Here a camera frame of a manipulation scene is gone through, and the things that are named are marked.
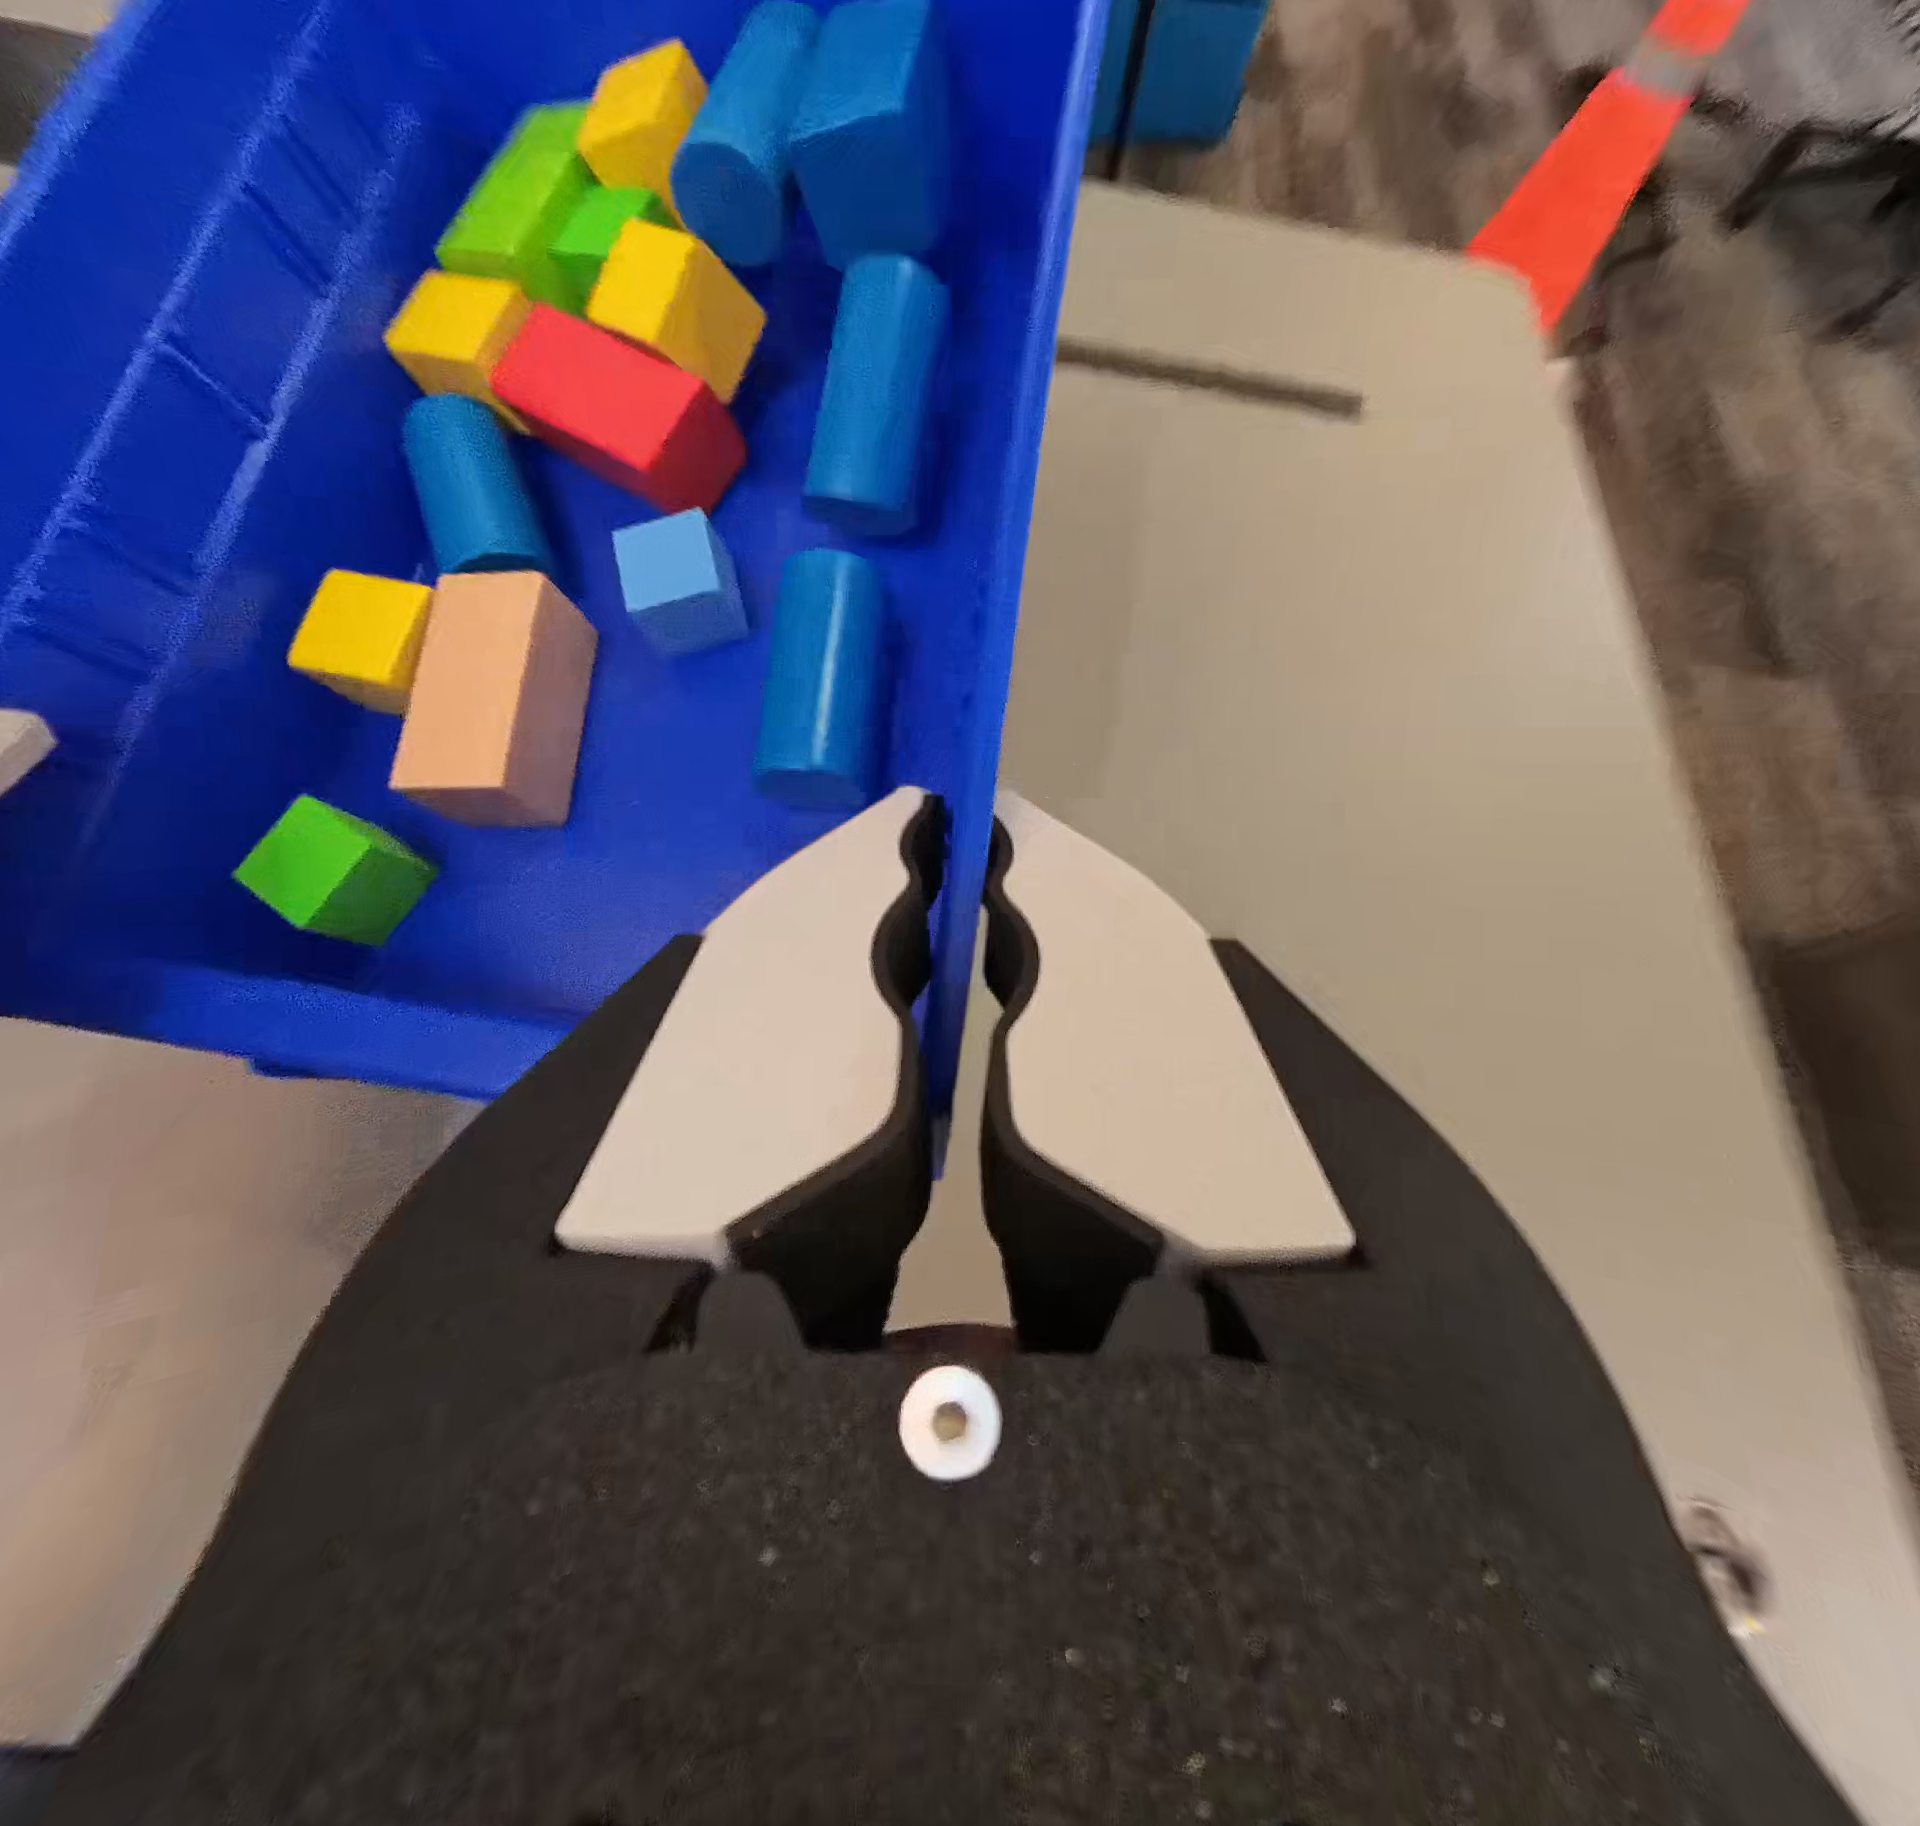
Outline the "red wooden block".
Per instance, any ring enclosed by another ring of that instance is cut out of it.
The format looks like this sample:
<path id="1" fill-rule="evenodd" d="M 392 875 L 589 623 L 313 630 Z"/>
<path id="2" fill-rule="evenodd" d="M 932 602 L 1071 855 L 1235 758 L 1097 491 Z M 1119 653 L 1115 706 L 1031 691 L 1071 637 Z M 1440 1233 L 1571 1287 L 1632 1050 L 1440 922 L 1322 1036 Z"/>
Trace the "red wooden block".
<path id="1" fill-rule="evenodd" d="M 549 304 L 531 304 L 489 382 L 536 440 L 658 516 L 711 510 L 747 465 L 701 377 Z"/>

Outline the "yellow wooden cube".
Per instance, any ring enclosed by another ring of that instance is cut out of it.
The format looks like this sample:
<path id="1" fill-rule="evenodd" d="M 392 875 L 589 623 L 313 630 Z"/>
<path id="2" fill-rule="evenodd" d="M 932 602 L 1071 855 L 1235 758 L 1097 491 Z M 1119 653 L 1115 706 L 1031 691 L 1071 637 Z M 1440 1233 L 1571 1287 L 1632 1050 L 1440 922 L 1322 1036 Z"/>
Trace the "yellow wooden cube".
<path id="1" fill-rule="evenodd" d="M 332 567 L 298 620 L 285 664 L 365 710 L 404 715 L 434 598 L 432 585 Z"/>

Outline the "orange striped bar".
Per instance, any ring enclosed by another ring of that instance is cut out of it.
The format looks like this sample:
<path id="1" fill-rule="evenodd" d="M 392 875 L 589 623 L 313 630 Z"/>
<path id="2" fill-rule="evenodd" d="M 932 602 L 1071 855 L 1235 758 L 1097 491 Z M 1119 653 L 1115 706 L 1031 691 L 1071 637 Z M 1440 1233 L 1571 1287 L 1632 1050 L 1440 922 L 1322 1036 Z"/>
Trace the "orange striped bar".
<path id="1" fill-rule="evenodd" d="M 1752 2 L 1666 0 L 1470 239 L 1475 263 L 1525 285 L 1541 337 L 1594 276 Z"/>

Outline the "long green wooden block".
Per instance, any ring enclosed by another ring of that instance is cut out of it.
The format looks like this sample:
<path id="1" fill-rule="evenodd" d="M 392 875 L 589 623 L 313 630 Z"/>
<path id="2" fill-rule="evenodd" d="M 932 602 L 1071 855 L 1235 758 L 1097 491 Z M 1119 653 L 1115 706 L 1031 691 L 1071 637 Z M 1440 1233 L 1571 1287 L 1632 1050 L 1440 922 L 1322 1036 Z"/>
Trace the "long green wooden block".
<path id="1" fill-rule="evenodd" d="M 554 256 L 554 237 L 600 187 L 576 151 L 588 102 L 526 106 L 436 243 L 439 267 L 512 280 L 528 298 L 570 314 L 581 285 Z"/>

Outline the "blue plastic bin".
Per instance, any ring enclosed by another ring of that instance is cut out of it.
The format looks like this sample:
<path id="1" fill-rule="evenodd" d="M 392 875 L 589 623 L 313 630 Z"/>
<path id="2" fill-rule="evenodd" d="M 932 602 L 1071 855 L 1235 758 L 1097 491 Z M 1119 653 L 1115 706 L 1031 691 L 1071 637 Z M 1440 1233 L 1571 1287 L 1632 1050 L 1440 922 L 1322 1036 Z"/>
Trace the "blue plastic bin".
<path id="1" fill-rule="evenodd" d="M 56 732 L 4 797 L 4 1013 L 258 1070 L 488 1101 L 681 931 L 824 835 L 752 780 L 789 557 L 870 557 L 891 604 L 877 787 L 946 805 L 918 1004 L 949 1093 L 994 828 L 1047 382 L 1108 0 L 937 0 L 953 97 L 949 332 L 918 526 L 858 538 L 805 473 L 840 276 L 806 224 L 747 277 L 747 465 L 715 514 L 752 635 L 662 660 L 609 537 L 646 519 L 536 443 L 600 650 L 570 819 L 470 829 L 391 795 L 397 723 L 285 653 L 332 567 L 429 565 L 382 328 L 526 106 L 760 0 L 128 0 L 4 193 L 4 705 Z M 796 0 L 830 13 L 847 0 Z M 439 881 L 377 950 L 230 879 L 293 797 Z"/>

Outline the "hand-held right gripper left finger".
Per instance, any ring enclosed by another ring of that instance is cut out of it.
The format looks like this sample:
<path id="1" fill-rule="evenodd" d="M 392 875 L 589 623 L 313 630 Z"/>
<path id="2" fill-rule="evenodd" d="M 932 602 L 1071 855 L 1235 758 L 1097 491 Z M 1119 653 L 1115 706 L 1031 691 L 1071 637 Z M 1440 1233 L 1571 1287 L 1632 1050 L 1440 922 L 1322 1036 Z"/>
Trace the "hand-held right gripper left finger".
<path id="1" fill-rule="evenodd" d="M 907 783 L 705 929 L 557 1218 L 574 1254 L 742 1262 L 751 1222 L 851 1158 L 921 1075 L 944 805 Z"/>

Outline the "natural wooden block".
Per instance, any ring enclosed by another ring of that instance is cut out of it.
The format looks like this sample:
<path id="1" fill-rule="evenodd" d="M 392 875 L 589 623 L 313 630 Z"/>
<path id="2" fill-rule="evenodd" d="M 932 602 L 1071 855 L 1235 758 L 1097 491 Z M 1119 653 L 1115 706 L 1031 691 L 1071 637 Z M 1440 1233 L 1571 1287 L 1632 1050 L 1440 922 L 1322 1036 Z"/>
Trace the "natural wooden block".
<path id="1" fill-rule="evenodd" d="M 457 825 L 563 828 L 596 632 L 531 567 L 436 583 L 387 787 Z"/>

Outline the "green wooden cube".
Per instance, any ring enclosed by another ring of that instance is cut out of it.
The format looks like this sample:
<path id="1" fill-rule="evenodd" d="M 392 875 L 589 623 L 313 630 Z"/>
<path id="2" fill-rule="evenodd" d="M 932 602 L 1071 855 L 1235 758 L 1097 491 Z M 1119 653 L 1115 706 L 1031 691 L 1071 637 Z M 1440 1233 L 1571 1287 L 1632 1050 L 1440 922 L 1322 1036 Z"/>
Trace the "green wooden cube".
<path id="1" fill-rule="evenodd" d="M 298 795 L 230 879 L 288 927 L 377 950 L 439 881 L 439 865 L 371 819 Z"/>

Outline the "light blue wooden cube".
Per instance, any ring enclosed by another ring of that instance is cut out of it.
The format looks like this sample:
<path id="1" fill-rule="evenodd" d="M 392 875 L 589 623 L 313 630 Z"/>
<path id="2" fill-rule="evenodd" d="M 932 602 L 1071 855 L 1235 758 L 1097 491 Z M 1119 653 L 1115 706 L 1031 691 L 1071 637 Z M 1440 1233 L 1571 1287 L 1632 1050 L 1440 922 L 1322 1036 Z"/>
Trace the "light blue wooden cube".
<path id="1" fill-rule="evenodd" d="M 747 637 L 747 602 L 711 519 L 699 509 L 612 530 L 622 611 L 662 659 L 708 653 Z"/>

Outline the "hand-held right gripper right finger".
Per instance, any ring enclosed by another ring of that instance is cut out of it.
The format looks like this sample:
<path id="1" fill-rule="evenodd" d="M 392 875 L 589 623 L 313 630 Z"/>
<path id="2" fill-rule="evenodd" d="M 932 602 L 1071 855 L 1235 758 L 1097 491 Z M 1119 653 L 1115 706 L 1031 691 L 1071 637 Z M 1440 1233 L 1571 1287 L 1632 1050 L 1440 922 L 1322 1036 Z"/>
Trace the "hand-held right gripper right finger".
<path id="1" fill-rule="evenodd" d="M 1354 1254 L 1354 1222 L 1180 902 L 1004 789 L 985 911 L 1013 1158 L 1185 1264 Z"/>

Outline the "small green wooden block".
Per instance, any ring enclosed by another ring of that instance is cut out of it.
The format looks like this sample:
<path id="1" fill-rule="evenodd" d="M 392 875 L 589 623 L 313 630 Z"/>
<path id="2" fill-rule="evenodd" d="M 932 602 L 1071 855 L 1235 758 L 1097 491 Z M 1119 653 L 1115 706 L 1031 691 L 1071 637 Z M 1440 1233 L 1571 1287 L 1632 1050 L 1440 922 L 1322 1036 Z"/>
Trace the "small green wooden block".
<path id="1" fill-rule="evenodd" d="M 549 304 L 581 314 L 603 263 L 631 221 L 681 230 L 671 205 L 655 188 L 593 183 L 544 239 L 554 272 Z"/>

